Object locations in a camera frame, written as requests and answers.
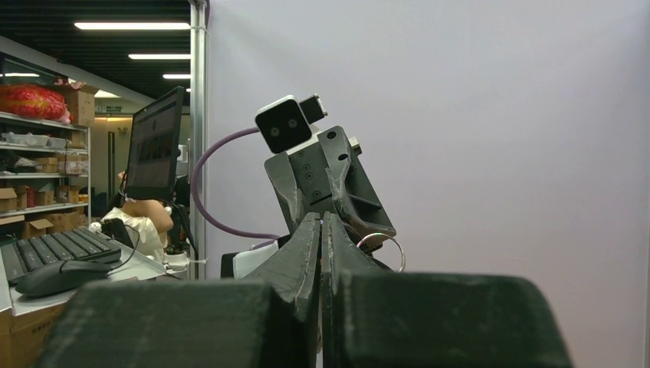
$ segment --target black mouse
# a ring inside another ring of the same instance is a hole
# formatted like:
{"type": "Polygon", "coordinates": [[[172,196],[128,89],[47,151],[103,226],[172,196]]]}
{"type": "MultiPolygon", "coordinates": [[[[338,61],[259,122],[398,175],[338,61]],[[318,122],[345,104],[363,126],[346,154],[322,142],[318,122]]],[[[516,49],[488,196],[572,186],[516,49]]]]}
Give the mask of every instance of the black mouse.
{"type": "Polygon", "coordinates": [[[23,276],[16,291],[26,297],[47,297],[107,277],[108,264],[86,261],[59,261],[46,264],[23,276]]]}

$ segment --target white beam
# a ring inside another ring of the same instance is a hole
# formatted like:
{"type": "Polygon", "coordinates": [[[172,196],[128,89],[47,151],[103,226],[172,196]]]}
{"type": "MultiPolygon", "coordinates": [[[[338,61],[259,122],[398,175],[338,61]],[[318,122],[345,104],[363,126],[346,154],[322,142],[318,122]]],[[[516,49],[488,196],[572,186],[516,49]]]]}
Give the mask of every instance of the white beam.
{"type": "Polygon", "coordinates": [[[153,102],[152,98],[149,98],[143,94],[139,94],[134,90],[122,87],[119,84],[115,84],[110,80],[98,77],[95,74],[88,73],[87,71],[84,71],[78,67],[74,67],[69,64],[63,64],[57,61],[57,59],[54,57],[47,56],[46,54],[36,51],[33,48],[28,48],[23,44],[19,44],[18,42],[12,41],[8,38],[0,37],[0,50],[2,50],[2,52],[5,54],[9,54],[15,58],[22,59],[32,64],[36,64],[40,67],[50,69],[51,71],[55,71],[57,73],[61,73],[77,81],[86,82],[93,87],[111,92],[112,94],[116,94],[127,100],[131,100],[139,104],[142,103],[145,105],[153,102]]]}

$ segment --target black ceiling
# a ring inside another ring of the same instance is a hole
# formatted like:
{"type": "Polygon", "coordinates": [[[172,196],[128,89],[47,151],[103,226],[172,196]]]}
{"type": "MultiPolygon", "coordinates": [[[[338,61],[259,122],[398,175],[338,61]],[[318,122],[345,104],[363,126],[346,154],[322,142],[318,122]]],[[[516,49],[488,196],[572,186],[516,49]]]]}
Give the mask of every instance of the black ceiling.
{"type": "Polygon", "coordinates": [[[189,31],[82,31],[76,21],[184,21],[188,0],[0,1],[0,35],[151,98],[189,80],[189,60],[134,61],[128,54],[189,54],[189,31]]]}

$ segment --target black keyboard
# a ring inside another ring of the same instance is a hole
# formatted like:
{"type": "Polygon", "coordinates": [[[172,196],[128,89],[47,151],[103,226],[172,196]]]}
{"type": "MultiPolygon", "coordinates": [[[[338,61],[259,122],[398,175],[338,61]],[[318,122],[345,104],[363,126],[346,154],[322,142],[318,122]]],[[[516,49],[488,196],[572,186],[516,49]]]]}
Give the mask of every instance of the black keyboard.
{"type": "Polygon", "coordinates": [[[10,285],[16,285],[36,268],[57,261],[112,263],[119,261],[122,255],[119,245],[85,228],[18,240],[3,245],[0,251],[10,285]]]}

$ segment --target ceiling light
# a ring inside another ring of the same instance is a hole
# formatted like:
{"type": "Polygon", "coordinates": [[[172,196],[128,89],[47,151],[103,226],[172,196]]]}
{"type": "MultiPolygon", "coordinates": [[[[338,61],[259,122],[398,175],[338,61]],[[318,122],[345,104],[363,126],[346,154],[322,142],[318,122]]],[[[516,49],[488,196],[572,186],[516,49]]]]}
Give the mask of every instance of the ceiling light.
{"type": "Polygon", "coordinates": [[[163,74],[165,79],[189,79],[191,76],[189,74],[163,74]]]}
{"type": "Polygon", "coordinates": [[[34,73],[6,73],[4,76],[5,77],[40,77],[40,75],[34,73]]]}
{"type": "Polygon", "coordinates": [[[95,98],[122,98],[122,97],[117,96],[116,94],[112,94],[111,92],[106,92],[105,90],[99,90],[95,94],[95,98]]]}
{"type": "Polygon", "coordinates": [[[75,27],[85,31],[168,31],[189,29],[187,23],[89,23],[78,22],[75,27]]]}
{"type": "Polygon", "coordinates": [[[189,60],[190,54],[130,54],[133,60],[189,60]]]}

